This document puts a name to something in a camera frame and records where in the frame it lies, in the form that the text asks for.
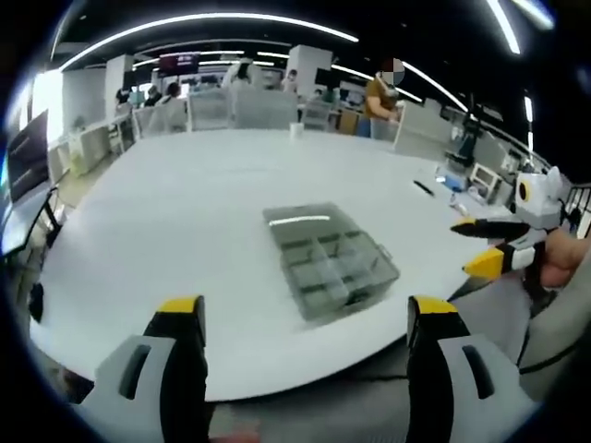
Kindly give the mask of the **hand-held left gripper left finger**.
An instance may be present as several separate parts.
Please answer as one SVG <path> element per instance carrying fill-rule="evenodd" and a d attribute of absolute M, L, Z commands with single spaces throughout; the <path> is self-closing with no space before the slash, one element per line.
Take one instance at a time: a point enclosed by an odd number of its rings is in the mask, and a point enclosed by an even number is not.
<path fill-rule="evenodd" d="M 205 301 L 169 300 L 96 370 L 79 413 L 106 442 L 204 442 Z"/>

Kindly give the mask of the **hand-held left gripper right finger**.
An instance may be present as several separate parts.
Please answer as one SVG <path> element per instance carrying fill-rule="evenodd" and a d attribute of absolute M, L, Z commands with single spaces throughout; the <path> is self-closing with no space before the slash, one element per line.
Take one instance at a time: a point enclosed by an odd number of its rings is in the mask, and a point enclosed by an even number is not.
<path fill-rule="evenodd" d="M 504 442 L 536 411 L 517 366 L 451 303 L 407 305 L 409 442 Z"/>

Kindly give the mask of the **person's right hand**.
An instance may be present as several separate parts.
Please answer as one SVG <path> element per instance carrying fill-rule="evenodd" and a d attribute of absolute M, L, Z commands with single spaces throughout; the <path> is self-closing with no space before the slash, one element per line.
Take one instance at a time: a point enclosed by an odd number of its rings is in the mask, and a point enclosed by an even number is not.
<path fill-rule="evenodd" d="M 578 270 L 590 248 L 589 238 L 575 238 L 561 229 L 548 235 L 540 271 L 546 288 L 564 287 Z"/>

